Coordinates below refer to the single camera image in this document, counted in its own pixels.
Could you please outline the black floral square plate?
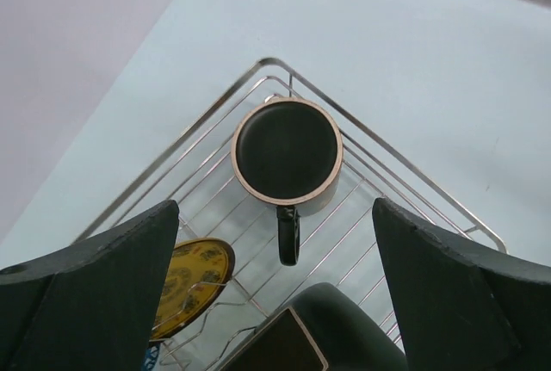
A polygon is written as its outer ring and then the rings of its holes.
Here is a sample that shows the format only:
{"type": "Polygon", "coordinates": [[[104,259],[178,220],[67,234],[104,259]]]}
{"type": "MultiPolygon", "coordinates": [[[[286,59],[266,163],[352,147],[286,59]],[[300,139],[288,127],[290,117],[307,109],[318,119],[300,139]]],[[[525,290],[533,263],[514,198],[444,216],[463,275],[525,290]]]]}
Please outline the black floral square plate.
{"type": "Polygon", "coordinates": [[[264,320],[219,370],[407,370],[405,354],[350,298],[327,282],[264,320]]]}

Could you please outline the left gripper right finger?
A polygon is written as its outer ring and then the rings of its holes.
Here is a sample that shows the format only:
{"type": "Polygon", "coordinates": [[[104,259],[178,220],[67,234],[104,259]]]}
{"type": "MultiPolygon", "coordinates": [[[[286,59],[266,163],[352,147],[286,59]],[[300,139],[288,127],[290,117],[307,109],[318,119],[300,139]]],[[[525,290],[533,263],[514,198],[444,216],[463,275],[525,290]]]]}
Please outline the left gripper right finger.
{"type": "Polygon", "coordinates": [[[411,370],[548,370],[550,268],[378,198],[375,237],[411,370]]]}

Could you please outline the steel wire dish rack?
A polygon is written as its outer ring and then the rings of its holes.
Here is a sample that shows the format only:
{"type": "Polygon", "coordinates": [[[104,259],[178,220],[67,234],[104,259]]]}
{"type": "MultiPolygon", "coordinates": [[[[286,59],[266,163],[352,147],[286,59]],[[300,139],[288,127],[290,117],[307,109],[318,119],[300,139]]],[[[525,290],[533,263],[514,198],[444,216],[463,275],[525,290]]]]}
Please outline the steel wire dish rack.
{"type": "Polygon", "coordinates": [[[399,328],[371,219],[387,197],[449,231],[497,250],[504,240],[356,115],[280,59],[257,61],[84,230],[90,237],[167,199],[180,208],[182,241],[219,238],[234,250],[232,279],[191,325],[161,343],[154,370],[214,370],[256,326],[300,291],[328,282],[395,343],[399,328]],[[300,223],[300,260],[280,264],[276,215],[244,190],[232,169],[232,135],[255,107],[296,96],[337,123],[344,162],[337,191],[300,223]]]}

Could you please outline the blue triangle patterned bowl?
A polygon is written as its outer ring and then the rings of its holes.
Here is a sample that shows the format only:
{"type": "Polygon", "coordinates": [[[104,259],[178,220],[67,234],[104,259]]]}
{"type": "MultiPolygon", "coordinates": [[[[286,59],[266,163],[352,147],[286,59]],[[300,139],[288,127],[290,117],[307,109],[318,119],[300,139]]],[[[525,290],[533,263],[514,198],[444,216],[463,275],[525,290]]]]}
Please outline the blue triangle patterned bowl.
{"type": "Polygon", "coordinates": [[[153,342],[149,345],[145,352],[145,358],[142,363],[142,371],[152,371],[155,369],[158,363],[158,358],[161,350],[160,342],[153,342]]]}

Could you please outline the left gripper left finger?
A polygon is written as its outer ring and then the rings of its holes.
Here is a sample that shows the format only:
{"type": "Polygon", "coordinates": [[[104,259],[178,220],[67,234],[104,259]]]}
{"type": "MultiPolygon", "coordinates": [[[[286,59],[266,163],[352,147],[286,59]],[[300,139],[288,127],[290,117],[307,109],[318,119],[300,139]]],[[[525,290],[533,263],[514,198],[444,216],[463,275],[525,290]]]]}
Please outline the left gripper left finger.
{"type": "Polygon", "coordinates": [[[168,200],[105,232],[1,271],[3,370],[139,370],[179,208],[168,200]]]}

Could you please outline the yellow patterned round plate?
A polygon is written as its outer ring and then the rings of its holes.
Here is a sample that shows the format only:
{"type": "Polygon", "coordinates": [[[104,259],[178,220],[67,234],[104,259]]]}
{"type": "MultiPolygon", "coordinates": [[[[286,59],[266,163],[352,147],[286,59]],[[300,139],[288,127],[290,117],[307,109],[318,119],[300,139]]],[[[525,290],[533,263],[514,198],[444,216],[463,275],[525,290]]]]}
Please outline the yellow patterned round plate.
{"type": "Polygon", "coordinates": [[[218,238],[177,244],[164,281],[150,342],[173,337],[200,317],[232,278],[233,248],[218,238]]]}

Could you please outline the red and black mug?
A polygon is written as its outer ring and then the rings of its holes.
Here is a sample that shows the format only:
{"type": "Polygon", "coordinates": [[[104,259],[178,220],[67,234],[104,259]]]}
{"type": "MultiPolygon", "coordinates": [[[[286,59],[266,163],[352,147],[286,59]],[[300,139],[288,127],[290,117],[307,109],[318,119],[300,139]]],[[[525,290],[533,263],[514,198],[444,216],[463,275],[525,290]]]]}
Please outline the red and black mug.
{"type": "Polygon", "coordinates": [[[239,122],[230,154],[241,186],[275,209],[280,262],[295,266],[301,218],[320,212],[337,191],[344,161],[337,123],[314,102],[276,97],[239,122]]]}

